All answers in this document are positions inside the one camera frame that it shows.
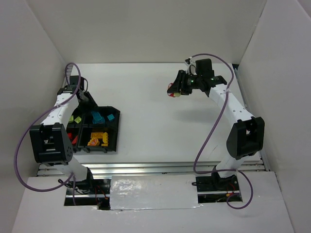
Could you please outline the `red arch lego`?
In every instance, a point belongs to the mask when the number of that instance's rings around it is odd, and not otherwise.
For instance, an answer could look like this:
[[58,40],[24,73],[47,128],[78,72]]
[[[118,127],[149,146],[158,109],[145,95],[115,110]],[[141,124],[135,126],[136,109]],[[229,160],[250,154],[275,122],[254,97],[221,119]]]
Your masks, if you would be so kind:
[[71,143],[72,143],[73,145],[75,145],[75,144],[77,143],[77,140],[78,140],[78,136],[76,136],[76,137],[72,140]]

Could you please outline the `small lime lego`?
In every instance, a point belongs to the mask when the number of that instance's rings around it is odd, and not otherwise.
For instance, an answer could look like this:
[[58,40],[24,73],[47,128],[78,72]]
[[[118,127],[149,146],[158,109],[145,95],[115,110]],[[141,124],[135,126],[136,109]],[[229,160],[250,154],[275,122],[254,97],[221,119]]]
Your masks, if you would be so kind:
[[77,123],[77,124],[79,124],[81,121],[82,121],[82,119],[79,116],[74,119],[74,122]]

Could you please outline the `green lego brick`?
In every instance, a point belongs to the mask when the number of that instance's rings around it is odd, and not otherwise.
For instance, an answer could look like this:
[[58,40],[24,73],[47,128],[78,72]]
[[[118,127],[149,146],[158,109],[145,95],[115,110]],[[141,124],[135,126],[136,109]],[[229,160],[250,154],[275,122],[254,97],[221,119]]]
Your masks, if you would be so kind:
[[69,123],[72,123],[74,121],[73,115],[69,118]]

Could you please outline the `small blue lego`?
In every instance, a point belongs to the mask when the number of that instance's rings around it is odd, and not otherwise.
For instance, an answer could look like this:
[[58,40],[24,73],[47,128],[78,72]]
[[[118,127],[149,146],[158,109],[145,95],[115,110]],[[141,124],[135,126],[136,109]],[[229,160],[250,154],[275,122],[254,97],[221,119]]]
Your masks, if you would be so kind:
[[115,116],[114,116],[113,114],[109,114],[109,115],[107,116],[107,119],[108,119],[110,122],[112,122],[112,121],[115,120]]

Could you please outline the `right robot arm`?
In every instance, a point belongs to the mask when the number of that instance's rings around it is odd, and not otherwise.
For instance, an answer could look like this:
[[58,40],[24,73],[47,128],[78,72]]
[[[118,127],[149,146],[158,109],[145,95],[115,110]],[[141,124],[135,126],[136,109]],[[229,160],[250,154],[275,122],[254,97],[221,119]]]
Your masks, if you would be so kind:
[[187,69],[178,71],[175,81],[168,86],[167,94],[175,98],[200,90],[220,107],[215,125],[226,117],[231,130],[226,141],[227,154],[212,175],[218,179],[229,178],[248,157],[262,150],[265,122],[263,118],[253,116],[238,101],[230,91],[231,82],[215,75],[211,59],[193,61],[188,58],[185,63]]

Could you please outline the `orange L-shaped lego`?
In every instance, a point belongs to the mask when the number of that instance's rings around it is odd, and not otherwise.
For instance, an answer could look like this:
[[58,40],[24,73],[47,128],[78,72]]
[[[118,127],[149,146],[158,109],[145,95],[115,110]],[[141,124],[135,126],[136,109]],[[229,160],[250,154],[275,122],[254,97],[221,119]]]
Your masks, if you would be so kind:
[[99,133],[99,132],[92,132],[90,135],[90,138],[97,138],[97,139],[102,139],[104,133]]

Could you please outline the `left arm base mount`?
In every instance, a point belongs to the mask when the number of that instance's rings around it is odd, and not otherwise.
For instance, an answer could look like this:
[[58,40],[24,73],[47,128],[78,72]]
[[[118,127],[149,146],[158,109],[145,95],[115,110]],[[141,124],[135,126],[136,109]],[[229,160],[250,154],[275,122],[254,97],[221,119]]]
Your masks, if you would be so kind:
[[73,181],[65,184],[64,206],[93,206],[98,210],[110,210],[111,179],[94,179],[89,186]]

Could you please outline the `black compartment tray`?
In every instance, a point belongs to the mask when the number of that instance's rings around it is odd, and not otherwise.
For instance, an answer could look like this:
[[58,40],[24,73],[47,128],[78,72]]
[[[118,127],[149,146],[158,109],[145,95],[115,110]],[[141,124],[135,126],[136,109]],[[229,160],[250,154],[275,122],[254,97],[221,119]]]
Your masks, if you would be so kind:
[[[72,140],[78,136],[77,143],[73,145],[73,151],[85,151],[87,153],[90,152],[116,152],[117,151],[117,144],[118,144],[118,135],[119,135],[119,122],[121,112],[112,107],[112,106],[101,106],[97,109],[93,110],[99,112],[100,115],[105,119],[105,124],[93,124],[92,120],[92,111],[83,112],[81,109],[75,109],[73,112],[74,119],[77,117],[81,117],[82,121],[77,124],[74,121],[72,123],[68,123],[67,125],[67,133],[72,133],[73,138]],[[115,120],[110,122],[107,119],[109,114],[113,114],[115,116]],[[102,139],[99,139],[100,144],[98,146],[88,146],[88,142],[90,141],[90,135],[92,132],[99,132],[99,133],[108,133],[108,146],[102,147]]]

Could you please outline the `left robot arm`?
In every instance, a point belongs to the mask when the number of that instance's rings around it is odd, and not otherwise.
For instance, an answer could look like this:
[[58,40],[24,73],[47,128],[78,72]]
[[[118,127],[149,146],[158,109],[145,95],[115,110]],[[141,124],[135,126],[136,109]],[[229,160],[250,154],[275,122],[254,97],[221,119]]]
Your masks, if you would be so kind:
[[83,113],[96,106],[89,92],[84,90],[85,78],[70,76],[69,84],[57,92],[55,110],[39,125],[30,128],[30,138],[35,161],[38,164],[51,166],[66,175],[73,174],[68,187],[89,193],[93,188],[93,175],[89,168],[74,158],[72,144],[66,128],[74,110]]

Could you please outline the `yellow lego brick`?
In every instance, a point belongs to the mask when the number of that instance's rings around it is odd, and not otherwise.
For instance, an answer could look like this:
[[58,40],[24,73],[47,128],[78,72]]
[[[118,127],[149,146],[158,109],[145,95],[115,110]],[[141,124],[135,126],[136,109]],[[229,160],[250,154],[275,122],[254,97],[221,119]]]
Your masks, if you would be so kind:
[[102,144],[101,144],[101,146],[102,147],[107,147],[108,146],[108,142],[109,142],[108,133],[104,132],[103,135],[102,135]]

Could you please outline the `orange printed lego brick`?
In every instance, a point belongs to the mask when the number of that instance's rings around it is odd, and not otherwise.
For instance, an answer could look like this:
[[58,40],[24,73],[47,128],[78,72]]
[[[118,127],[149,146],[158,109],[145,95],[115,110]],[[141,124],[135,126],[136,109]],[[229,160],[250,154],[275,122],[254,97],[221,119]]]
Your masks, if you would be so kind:
[[90,141],[88,142],[88,146],[98,146],[100,144],[98,138],[94,137],[94,138],[91,138]]

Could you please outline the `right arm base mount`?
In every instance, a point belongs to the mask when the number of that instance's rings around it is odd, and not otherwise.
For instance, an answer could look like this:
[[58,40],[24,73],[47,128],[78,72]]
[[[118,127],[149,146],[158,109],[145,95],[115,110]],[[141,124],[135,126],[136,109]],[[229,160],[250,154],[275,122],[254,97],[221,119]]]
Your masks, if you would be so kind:
[[196,187],[198,203],[221,203],[241,202],[240,187],[235,175],[220,181],[212,176],[197,176],[195,182],[191,183]]

